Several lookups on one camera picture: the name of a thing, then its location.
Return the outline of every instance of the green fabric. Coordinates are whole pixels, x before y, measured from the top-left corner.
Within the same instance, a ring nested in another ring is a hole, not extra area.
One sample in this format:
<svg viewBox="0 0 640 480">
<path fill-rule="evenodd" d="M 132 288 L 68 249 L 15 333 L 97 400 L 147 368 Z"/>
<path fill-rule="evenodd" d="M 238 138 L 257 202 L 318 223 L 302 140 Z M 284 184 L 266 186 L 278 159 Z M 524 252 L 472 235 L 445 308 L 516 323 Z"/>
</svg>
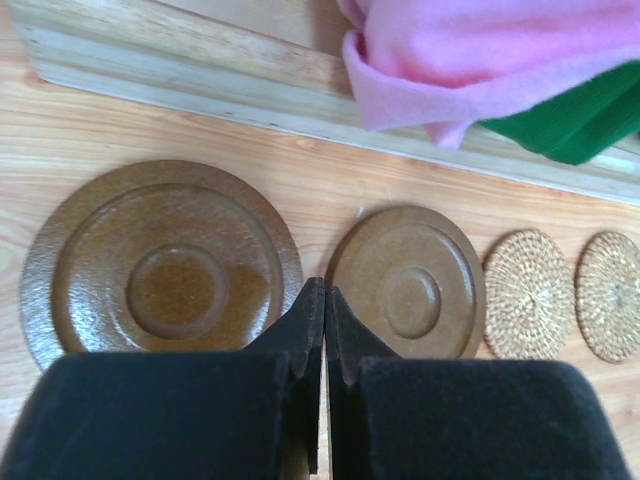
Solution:
<svg viewBox="0 0 640 480">
<path fill-rule="evenodd" d="M 602 73 L 525 112 L 480 125 L 552 160 L 584 163 L 640 130 L 640 62 Z"/>
</svg>

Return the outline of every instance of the coaster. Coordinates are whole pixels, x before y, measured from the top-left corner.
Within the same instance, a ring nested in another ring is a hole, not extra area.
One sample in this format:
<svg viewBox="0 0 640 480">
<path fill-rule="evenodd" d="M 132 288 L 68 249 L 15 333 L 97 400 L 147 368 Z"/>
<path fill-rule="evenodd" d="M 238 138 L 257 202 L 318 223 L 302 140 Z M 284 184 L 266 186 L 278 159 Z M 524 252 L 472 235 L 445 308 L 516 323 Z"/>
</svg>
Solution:
<svg viewBox="0 0 640 480">
<path fill-rule="evenodd" d="M 596 235 L 576 276 L 578 324 L 589 348 L 620 363 L 640 348 L 640 250 L 616 232 Z"/>
<path fill-rule="evenodd" d="M 295 243 L 242 180 L 154 161 L 69 197 L 24 267 L 22 323 L 36 361 L 66 352 L 235 350 L 293 303 Z"/>
<path fill-rule="evenodd" d="M 485 340 L 498 358 L 554 359 L 575 324 L 571 272 L 539 230 L 509 235 L 486 265 Z"/>
<path fill-rule="evenodd" d="M 404 357 L 478 351 L 482 266 L 464 233 L 439 213 L 404 206 L 365 219 L 338 246 L 328 277 L 358 319 Z"/>
</svg>

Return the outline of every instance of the wooden table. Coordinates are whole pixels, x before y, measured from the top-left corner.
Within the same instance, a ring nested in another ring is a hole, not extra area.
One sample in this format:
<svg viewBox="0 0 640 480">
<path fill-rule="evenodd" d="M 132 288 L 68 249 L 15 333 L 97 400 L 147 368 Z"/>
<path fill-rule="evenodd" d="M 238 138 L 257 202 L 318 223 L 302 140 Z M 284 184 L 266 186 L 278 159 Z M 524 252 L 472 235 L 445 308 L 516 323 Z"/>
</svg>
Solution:
<svg viewBox="0 0 640 480">
<path fill-rule="evenodd" d="M 0 4 L 0 445 L 39 375 L 17 308 L 22 263 L 36 231 L 86 181 L 162 158 L 215 165 L 262 192 L 288 223 L 306 276 L 324 273 L 337 242 L 359 218 L 391 204 L 447 215 L 481 257 L 500 236 L 530 227 L 547 232 L 572 264 L 603 229 L 640 244 L 638 207 L 48 84 L 29 67 Z M 490 356 L 486 347 L 480 356 Z M 576 328 L 561 358 L 594 384 L 640 476 L 640 357 L 621 366 L 604 363 Z"/>
</svg>

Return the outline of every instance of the small brown plate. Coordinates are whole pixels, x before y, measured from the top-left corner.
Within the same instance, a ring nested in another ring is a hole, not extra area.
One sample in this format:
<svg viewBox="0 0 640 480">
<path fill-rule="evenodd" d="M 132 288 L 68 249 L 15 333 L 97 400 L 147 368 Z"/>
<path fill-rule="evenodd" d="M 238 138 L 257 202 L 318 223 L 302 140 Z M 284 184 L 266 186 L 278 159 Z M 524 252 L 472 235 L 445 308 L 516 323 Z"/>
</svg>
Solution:
<svg viewBox="0 0 640 480">
<path fill-rule="evenodd" d="M 302 286 L 286 224 L 217 168 L 163 160 L 107 173 L 38 233 L 21 314 L 41 367 L 65 352 L 242 348 Z"/>
<path fill-rule="evenodd" d="M 437 212 L 403 206 L 363 220 L 338 246 L 327 277 L 358 319 L 404 357 L 478 351 L 482 266 L 464 233 Z"/>
</svg>

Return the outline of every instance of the pink felt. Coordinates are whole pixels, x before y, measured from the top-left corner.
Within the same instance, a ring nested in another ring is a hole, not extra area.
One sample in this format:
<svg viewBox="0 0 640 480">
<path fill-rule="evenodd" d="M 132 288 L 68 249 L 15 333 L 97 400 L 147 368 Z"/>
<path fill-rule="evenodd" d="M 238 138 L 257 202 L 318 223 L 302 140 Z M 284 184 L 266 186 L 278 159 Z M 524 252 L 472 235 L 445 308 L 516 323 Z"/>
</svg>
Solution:
<svg viewBox="0 0 640 480">
<path fill-rule="evenodd" d="M 338 3 L 358 29 L 343 55 L 365 127 L 424 124 L 443 148 L 457 148 L 478 120 L 640 58 L 638 0 Z"/>
</svg>

